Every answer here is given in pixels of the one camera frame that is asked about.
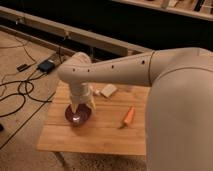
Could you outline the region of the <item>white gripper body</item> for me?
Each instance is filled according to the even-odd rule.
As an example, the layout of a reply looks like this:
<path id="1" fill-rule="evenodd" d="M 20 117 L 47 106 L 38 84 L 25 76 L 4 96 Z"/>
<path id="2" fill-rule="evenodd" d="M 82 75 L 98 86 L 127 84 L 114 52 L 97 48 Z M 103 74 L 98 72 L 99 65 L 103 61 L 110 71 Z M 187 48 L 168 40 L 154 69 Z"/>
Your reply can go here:
<path id="1" fill-rule="evenodd" d="M 77 110 L 80 104 L 85 104 L 91 110 L 95 109 L 95 102 L 93 98 L 93 89 L 87 83 L 70 84 L 70 100 L 71 108 Z"/>

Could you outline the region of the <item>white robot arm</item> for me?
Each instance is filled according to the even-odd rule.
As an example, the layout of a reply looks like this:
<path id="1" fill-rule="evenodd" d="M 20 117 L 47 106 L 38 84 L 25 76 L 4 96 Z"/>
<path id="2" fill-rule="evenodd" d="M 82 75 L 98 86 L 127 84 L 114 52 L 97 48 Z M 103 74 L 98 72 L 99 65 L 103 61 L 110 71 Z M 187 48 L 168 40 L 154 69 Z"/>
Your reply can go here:
<path id="1" fill-rule="evenodd" d="M 82 52 L 58 69 L 74 106 L 92 98 L 91 82 L 147 86 L 148 171 L 213 171 L 213 52 L 157 50 L 94 63 Z"/>

